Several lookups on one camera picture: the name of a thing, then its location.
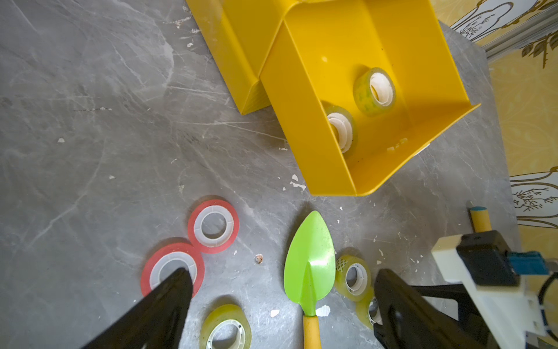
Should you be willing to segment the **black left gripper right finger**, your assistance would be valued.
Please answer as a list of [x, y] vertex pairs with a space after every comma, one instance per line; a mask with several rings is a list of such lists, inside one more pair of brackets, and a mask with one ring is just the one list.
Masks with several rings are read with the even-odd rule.
[[385, 348], [482, 347], [393, 270], [380, 270], [374, 291], [382, 316], [374, 335]]

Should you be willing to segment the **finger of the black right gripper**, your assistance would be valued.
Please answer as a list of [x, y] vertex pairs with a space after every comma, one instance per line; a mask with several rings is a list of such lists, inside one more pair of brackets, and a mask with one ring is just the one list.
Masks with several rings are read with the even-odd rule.
[[481, 344], [482, 348], [486, 348], [488, 327], [463, 284], [413, 286], [413, 288], [424, 297], [456, 301], [458, 305], [456, 324], [469, 337]]

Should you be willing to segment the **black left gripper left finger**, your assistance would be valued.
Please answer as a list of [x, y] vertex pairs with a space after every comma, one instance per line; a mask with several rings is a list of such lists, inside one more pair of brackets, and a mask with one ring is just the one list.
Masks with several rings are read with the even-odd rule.
[[178, 348], [192, 296], [190, 273], [179, 268], [84, 347]]

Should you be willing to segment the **yellow tape roll bottom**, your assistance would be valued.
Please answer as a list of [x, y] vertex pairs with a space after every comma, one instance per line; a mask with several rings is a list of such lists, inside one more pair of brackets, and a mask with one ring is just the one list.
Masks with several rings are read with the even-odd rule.
[[364, 298], [356, 303], [356, 314], [360, 322], [372, 330], [376, 324], [382, 325], [379, 303], [372, 287], [363, 295]]

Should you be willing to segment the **red tape roll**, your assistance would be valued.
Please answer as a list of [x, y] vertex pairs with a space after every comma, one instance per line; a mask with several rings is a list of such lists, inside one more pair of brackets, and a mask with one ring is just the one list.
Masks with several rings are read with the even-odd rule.
[[[203, 221], [211, 214], [225, 219], [225, 231], [218, 238], [209, 238], [203, 233]], [[225, 200], [208, 200], [197, 206], [190, 215], [187, 235], [191, 244], [204, 254], [218, 254], [227, 250], [236, 240], [240, 220], [235, 208]]]
[[168, 244], [148, 259], [140, 279], [142, 295], [147, 296], [180, 268], [189, 272], [193, 282], [192, 297], [196, 296], [205, 278], [205, 264], [201, 253], [188, 243]]

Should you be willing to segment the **yellow drawer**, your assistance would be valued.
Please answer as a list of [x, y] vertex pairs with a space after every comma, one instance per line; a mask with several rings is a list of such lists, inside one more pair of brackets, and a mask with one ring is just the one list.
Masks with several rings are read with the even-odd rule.
[[[394, 106], [366, 115], [353, 85], [389, 74]], [[281, 23], [260, 78], [314, 196], [367, 196], [474, 110], [429, 1], [304, 1]], [[325, 107], [351, 113], [343, 154]]]

